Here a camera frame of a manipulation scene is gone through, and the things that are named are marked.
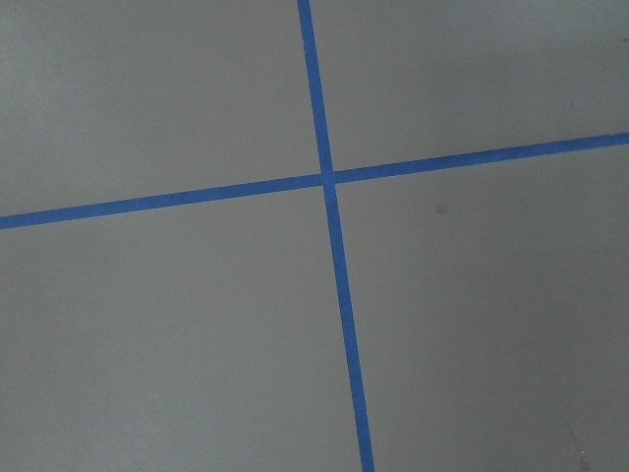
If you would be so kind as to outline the crossing blue tape strip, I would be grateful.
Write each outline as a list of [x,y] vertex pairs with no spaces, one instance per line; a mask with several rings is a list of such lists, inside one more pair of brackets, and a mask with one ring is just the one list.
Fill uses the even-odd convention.
[[46,225],[65,221],[99,218],[124,213],[140,212],[168,207],[182,207],[216,201],[233,200],[266,194],[321,188],[327,205],[335,199],[340,184],[362,182],[388,177],[427,173],[446,169],[484,165],[502,161],[534,158],[576,151],[622,147],[628,144],[626,132],[557,142],[506,147],[474,152],[413,159],[402,162],[363,166],[334,172],[300,175],[227,185],[185,192],[169,193],[121,201],[83,206],[68,206],[39,210],[1,217],[3,230]]

